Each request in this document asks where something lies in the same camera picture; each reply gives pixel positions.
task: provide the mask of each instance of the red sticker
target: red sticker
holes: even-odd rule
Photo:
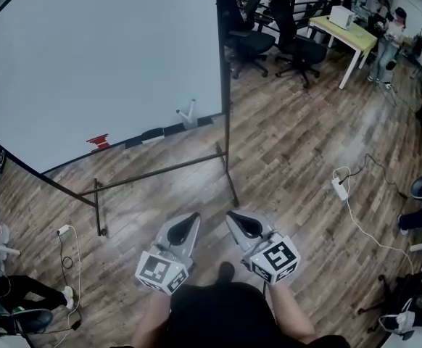
[[[95,138],[89,139],[87,142],[96,144],[95,149],[92,149],[92,152],[95,152],[99,149],[109,147],[109,143],[107,142],[108,134],[103,134],[102,136],[96,136]]]

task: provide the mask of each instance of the whiteboard stand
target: whiteboard stand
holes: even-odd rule
[[[217,12],[220,12],[221,7],[221,0],[216,0],[217,2]],[[224,30],[223,30],[223,21],[222,17],[218,14],[218,35],[219,35],[219,57],[220,57],[220,93],[221,93],[221,99],[222,99],[222,110],[224,113],[225,119],[225,148],[224,150],[221,149],[219,144],[216,144],[216,153],[200,157],[198,159],[193,159],[188,162],[182,162],[181,164],[173,165],[170,167],[165,167],[163,169],[155,170],[149,173],[140,174],[131,178],[124,179],[123,181],[118,181],[114,183],[109,184],[102,184],[98,182],[96,178],[94,178],[94,187],[93,189],[90,189],[88,191],[75,193],[74,191],[71,191],[70,189],[62,186],[61,184],[53,181],[52,179],[48,178],[44,174],[38,172],[37,170],[33,169],[31,166],[24,163],[22,160],[18,159],[16,156],[14,156],[12,153],[8,152],[1,144],[0,147],[3,148],[7,152],[8,158],[13,161],[15,164],[20,166],[22,169],[26,170],[28,173],[34,175],[41,181],[49,184],[50,186],[53,186],[54,188],[60,190],[61,192],[64,192],[65,194],[71,196],[74,199],[79,200],[80,202],[83,202],[84,204],[87,204],[95,209],[95,218],[96,218],[96,230],[98,236],[106,236],[107,235],[107,229],[101,228],[100,226],[100,214],[99,214],[99,200],[98,200],[98,193],[102,191],[106,191],[107,189],[112,189],[114,187],[123,186],[124,184],[129,184],[132,182],[140,181],[145,178],[149,178],[155,175],[167,173],[173,170],[181,169],[182,167],[187,167],[190,165],[199,164],[201,162],[205,162],[208,160],[213,160],[216,158],[221,158],[221,161],[223,163],[223,167],[227,176],[228,184],[231,189],[232,197],[233,197],[233,205],[234,207],[238,207],[240,205],[239,198],[237,197],[237,193],[235,190],[235,187],[233,185],[232,178],[230,176],[230,173],[228,171],[228,159],[229,159],[229,138],[230,138],[230,124],[231,124],[231,69],[230,64],[226,62],[225,56],[224,56]],[[91,201],[90,199],[87,199],[86,196],[88,195],[94,195],[94,200]]]

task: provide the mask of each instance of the white desk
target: white desk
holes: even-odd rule
[[[339,26],[330,22],[328,20],[328,16],[326,15],[310,19],[309,28],[307,30],[307,37],[311,36],[312,27],[320,28],[321,30],[326,31],[329,35],[331,35],[330,41],[328,42],[329,48],[332,47],[334,39],[336,38],[355,50],[355,55],[349,64],[348,70],[344,74],[343,80],[339,86],[340,89],[343,89],[361,54],[363,55],[363,60],[361,61],[359,68],[363,68],[369,52],[376,45],[377,38],[355,23],[352,23],[348,30],[344,30],[343,28],[340,28]]]

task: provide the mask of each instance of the black shirt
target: black shirt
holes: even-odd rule
[[[279,330],[259,290],[246,283],[182,286],[174,293],[161,347],[306,347]],[[342,336],[324,336],[309,348],[349,348]]]

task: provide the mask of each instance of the white box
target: white box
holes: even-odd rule
[[[182,263],[148,252],[142,253],[136,270],[136,277],[143,285],[167,295],[172,295],[188,276],[189,272]]]
[[[250,270],[270,285],[293,273],[300,255],[288,236],[249,258]]]
[[[340,5],[336,5],[335,7],[332,7],[329,19],[335,25],[347,30],[352,24],[354,17],[355,13],[351,10]]]

